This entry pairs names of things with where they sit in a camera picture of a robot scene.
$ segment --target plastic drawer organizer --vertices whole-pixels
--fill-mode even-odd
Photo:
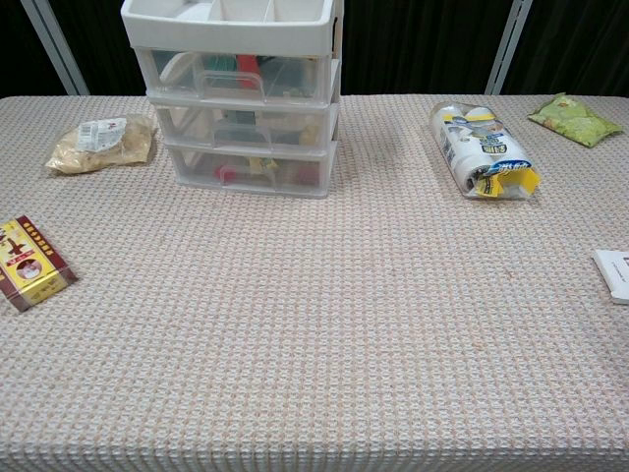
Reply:
[[[126,0],[122,16],[180,182],[327,194],[343,0]]]

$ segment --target black background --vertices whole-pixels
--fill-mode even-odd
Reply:
[[[92,94],[144,94],[122,0],[49,0]],[[345,0],[344,94],[483,93],[508,0]],[[2,96],[64,90],[18,0]],[[534,0],[502,93],[629,95],[629,1]]]

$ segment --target table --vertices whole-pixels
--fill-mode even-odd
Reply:
[[[502,118],[531,200],[461,197],[444,99]],[[546,99],[343,97],[326,200],[178,186],[159,133],[150,165],[52,176],[61,132],[152,108],[0,101],[0,216],[80,278],[0,302],[0,469],[629,470],[629,309],[591,259],[629,247],[629,137],[572,143],[527,121]]]

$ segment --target plastic wrapped paper towels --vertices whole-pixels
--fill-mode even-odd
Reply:
[[[526,199],[538,186],[533,162],[489,108],[439,103],[430,128],[464,196]]]

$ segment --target white plastic tray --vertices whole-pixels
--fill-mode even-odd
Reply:
[[[342,1],[126,0],[121,13],[133,47],[324,56]]]
[[[169,147],[183,185],[294,197],[327,195],[337,143],[320,160],[303,155],[273,157],[207,152],[192,147]]]

